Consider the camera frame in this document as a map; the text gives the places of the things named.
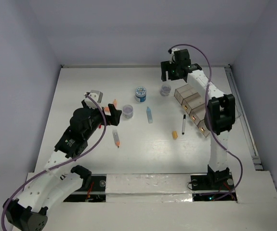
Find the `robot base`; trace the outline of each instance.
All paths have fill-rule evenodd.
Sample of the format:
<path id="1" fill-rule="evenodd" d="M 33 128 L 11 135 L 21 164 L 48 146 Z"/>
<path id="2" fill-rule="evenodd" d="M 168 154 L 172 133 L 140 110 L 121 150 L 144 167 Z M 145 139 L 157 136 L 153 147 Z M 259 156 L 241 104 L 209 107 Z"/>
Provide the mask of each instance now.
<path id="1" fill-rule="evenodd" d="M 192 175 L 191 185 L 193 191 L 220 191 L 228 190 L 225 184 L 230 188 L 234 188 L 234 181 L 229 172 L 229 168 L 223 171 L 214 172 L 208 166 L 206 175 Z"/>

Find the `marker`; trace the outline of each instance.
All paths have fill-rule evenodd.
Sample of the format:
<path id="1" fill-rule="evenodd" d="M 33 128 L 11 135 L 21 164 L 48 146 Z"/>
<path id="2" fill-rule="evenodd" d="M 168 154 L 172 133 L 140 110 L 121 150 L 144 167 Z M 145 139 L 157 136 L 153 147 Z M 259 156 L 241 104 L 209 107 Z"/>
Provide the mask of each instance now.
<path id="1" fill-rule="evenodd" d="M 183 122 L 182 122 L 182 135 L 185 134 L 185 117 L 186 115 L 183 115 Z"/>

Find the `clear plastic cup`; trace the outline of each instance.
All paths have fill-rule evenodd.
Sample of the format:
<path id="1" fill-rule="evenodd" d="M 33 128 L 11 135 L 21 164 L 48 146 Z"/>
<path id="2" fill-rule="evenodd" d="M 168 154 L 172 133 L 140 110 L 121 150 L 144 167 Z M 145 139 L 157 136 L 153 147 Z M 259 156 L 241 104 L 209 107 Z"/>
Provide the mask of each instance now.
<path id="1" fill-rule="evenodd" d="M 122 108 L 122 114 L 124 117 L 130 119 L 133 117 L 133 107 L 129 104 L 123 106 Z"/>
<path id="2" fill-rule="evenodd" d="M 162 96 L 168 96 L 169 93 L 171 92 L 171 86 L 167 83 L 164 83 L 161 89 L 159 90 L 159 92 Z"/>

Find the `orange marker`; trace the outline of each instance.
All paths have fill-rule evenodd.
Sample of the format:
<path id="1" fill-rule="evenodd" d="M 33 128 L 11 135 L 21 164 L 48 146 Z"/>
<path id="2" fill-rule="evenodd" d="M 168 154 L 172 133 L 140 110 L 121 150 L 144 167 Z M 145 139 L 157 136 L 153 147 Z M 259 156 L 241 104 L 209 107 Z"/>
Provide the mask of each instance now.
<path id="1" fill-rule="evenodd" d="M 119 140 L 118 132 L 117 132 L 116 129 L 113 130 L 113 136 L 114 136 L 115 144 L 119 148 L 120 147 L 120 140 Z"/>

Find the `orange object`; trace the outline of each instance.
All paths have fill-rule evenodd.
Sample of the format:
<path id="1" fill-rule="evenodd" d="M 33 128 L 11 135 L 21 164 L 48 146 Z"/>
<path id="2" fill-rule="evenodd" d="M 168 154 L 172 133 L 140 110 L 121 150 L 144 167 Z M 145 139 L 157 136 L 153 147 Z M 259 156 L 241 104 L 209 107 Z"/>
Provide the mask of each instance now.
<path id="1" fill-rule="evenodd" d="M 176 131 L 172 132 L 172 137 L 173 137 L 174 140 L 178 138 L 178 134 L 177 134 Z"/>
<path id="2" fill-rule="evenodd" d="M 115 106 L 115 108 L 117 108 L 117 100 L 116 99 L 114 99 L 113 105 Z"/>

